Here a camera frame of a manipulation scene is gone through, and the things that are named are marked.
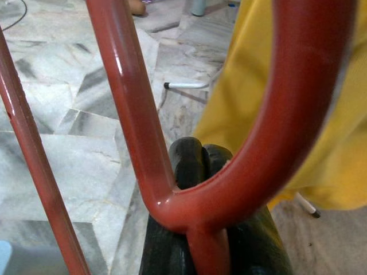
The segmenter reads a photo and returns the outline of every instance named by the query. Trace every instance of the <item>wire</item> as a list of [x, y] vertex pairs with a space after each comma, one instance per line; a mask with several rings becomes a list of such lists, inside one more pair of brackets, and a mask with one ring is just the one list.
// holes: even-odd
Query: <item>wire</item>
[[23, 15], [18, 19], [16, 20], [14, 23], [10, 24], [9, 26], [5, 27], [2, 29], [2, 31], [4, 32], [5, 30], [9, 30], [11, 27], [15, 26], [17, 23], [19, 23], [23, 18], [24, 16], [27, 15], [27, 12], [28, 12], [28, 7], [27, 7], [27, 4], [24, 2], [24, 0], [20, 0], [22, 1], [22, 3], [24, 4], [24, 13]]

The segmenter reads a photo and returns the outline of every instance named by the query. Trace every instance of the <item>white metal leg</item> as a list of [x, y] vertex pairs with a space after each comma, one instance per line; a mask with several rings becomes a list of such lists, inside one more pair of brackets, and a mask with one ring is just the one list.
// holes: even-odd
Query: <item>white metal leg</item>
[[320, 217], [320, 212], [300, 193], [296, 193], [295, 199], [302, 205], [302, 207], [310, 213], [314, 218]]
[[216, 72], [214, 76], [212, 76], [207, 82], [198, 82], [198, 83], [182, 83], [182, 82], [165, 82], [165, 89], [203, 89], [206, 88], [212, 83], [218, 76], [221, 74], [222, 68]]

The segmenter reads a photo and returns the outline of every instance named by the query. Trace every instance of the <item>yellow cloth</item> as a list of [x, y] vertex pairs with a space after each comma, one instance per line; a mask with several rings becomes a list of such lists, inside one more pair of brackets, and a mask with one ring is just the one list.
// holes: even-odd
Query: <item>yellow cloth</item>
[[[224, 70], [194, 136], [235, 153], [256, 119], [267, 81], [272, 41], [269, 0], [240, 6]], [[353, 54], [341, 95], [315, 147], [269, 204], [300, 192], [324, 209], [367, 203], [367, 0], [358, 7]]]

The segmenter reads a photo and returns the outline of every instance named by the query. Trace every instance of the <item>red metal frame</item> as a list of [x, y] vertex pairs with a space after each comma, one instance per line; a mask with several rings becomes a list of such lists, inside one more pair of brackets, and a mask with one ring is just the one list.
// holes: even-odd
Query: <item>red metal frame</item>
[[[198, 274], [229, 274], [224, 228], [265, 204], [303, 162], [323, 125], [352, 35], [356, 1], [273, 4], [271, 76], [249, 138], [216, 176], [179, 190], [128, 3], [87, 0], [144, 202], [159, 223], [187, 235]], [[0, 92], [56, 240], [70, 273], [89, 274], [2, 34], [0, 50]]]

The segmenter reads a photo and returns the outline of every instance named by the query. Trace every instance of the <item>curved red handle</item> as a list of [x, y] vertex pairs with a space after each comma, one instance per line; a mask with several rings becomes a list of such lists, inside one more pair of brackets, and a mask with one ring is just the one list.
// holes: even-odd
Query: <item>curved red handle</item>
[[[271, 77], [257, 122], [229, 165], [181, 191], [127, 2], [87, 0], [144, 202], [158, 222], [188, 234], [199, 273], [212, 274], [210, 261], [223, 267], [222, 273], [212, 272], [228, 271], [229, 261], [220, 252], [228, 251], [221, 229], [266, 203], [303, 162], [324, 122], [348, 49], [356, 1], [273, 3]], [[205, 252], [212, 258], [198, 260]]]

